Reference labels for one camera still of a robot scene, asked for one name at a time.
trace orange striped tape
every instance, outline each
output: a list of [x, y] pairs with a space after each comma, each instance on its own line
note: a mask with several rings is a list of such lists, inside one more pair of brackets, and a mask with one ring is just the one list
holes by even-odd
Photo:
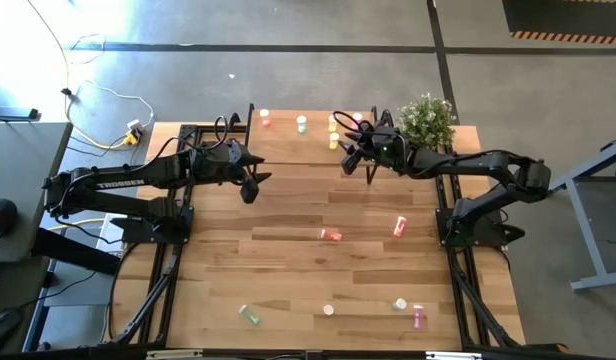
[[573, 35], [560, 33], [544, 33], [536, 31], [515, 31], [510, 33], [515, 39], [528, 40], [548, 40], [548, 41], [565, 41], [578, 42], [586, 44], [606, 44], [616, 45], [616, 36], [596, 36], [596, 35]]
[[561, 1], [573, 1], [573, 2], [598, 2], [598, 3], [612, 3], [616, 4], [616, 0], [561, 0]]

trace potted plant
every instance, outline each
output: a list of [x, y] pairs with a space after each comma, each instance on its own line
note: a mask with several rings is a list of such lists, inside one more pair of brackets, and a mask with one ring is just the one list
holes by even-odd
[[399, 109], [397, 127], [401, 134], [412, 143], [424, 148], [437, 150], [437, 146], [450, 145], [455, 130], [450, 126], [456, 117], [452, 105], [430, 94], [422, 95], [417, 103], [410, 103]]

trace robotic arm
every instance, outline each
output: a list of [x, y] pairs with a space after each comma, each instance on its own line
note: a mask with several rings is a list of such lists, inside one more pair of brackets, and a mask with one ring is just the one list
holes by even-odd
[[[183, 141], [173, 137], [168, 142], [172, 140]], [[127, 230], [124, 241], [181, 244], [190, 234], [191, 208], [179, 206], [168, 197], [143, 200], [102, 191], [144, 185], [176, 190], [187, 185], [231, 182], [241, 186], [241, 197], [250, 204], [259, 193], [258, 184], [270, 176], [256, 173], [257, 164], [264, 159], [251, 155], [234, 139], [159, 157], [167, 143], [145, 165], [77, 168], [45, 179], [46, 211], [55, 218], [86, 209], [125, 214], [128, 218], [113, 220]]]
[[[505, 150], [489, 150], [475, 154], [457, 155], [440, 154], [425, 149], [404, 139], [399, 129], [394, 127], [390, 112], [384, 110], [381, 120], [371, 124], [369, 121], [358, 122], [358, 128], [350, 128], [338, 117], [344, 116], [356, 122], [348, 114], [335, 111], [333, 116], [345, 128], [350, 130], [346, 137], [355, 141], [355, 145], [340, 142], [346, 151], [341, 161], [344, 172], [352, 174], [363, 159], [373, 162], [374, 171], [378, 166], [387, 167], [400, 176], [413, 179], [430, 179], [438, 175], [485, 175], [500, 182], [488, 193], [476, 199], [459, 199], [452, 216], [447, 219], [447, 228], [465, 239], [473, 235], [478, 222], [486, 214], [498, 211], [516, 201], [532, 203], [543, 200], [548, 195], [550, 169], [543, 160], [533, 160]], [[514, 173], [509, 166], [517, 166]], [[507, 242], [523, 236], [521, 229], [515, 228], [515, 234]]]

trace plug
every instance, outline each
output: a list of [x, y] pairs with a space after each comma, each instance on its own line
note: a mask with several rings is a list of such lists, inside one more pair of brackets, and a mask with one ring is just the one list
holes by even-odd
[[128, 130], [133, 131], [135, 129], [143, 132], [144, 131], [144, 127], [143, 125], [141, 125], [141, 122], [137, 119], [129, 122], [128, 124], [126, 124], [126, 126], [128, 126]]

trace gray floor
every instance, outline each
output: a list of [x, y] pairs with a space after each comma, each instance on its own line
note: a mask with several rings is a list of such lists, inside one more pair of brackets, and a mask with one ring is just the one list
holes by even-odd
[[[44, 120], [60, 120], [58, 90], [65, 86], [65, 71], [58, 49], [25, 3], [4, 3], [0, 104], [34, 106]], [[425, 0], [35, 4], [64, 43], [103, 33], [109, 41], [141, 43], [433, 44]], [[498, 0], [437, 0], [437, 6], [447, 46], [588, 47], [510, 38]], [[69, 58], [79, 62], [84, 56]], [[616, 138], [616, 57], [453, 55], [448, 62], [460, 121], [478, 126], [484, 148], [544, 158], [556, 176]], [[435, 56], [426, 54], [107, 52], [92, 63], [71, 65], [73, 88], [80, 79], [143, 96], [158, 121], [207, 120], [233, 111], [245, 115], [249, 102], [285, 109], [377, 105], [395, 111], [422, 92], [442, 95]], [[141, 104], [87, 84], [79, 98], [71, 117], [100, 142], [112, 141], [135, 118], [147, 120]], [[132, 161], [143, 157], [139, 151]], [[62, 168], [130, 161], [130, 153], [93, 158], [68, 152]], [[507, 210], [510, 223], [527, 232], [510, 247], [526, 341], [561, 342], [576, 353], [616, 357], [616, 286], [577, 295], [570, 290], [569, 281], [594, 272], [567, 196]], [[605, 253], [616, 268], [616, 245]], [[55, 347], [94, 344], [102, 316], [101, 306], [55, 308], [43, 340]], [[64, 331], [69, 320], [80, 326]]]

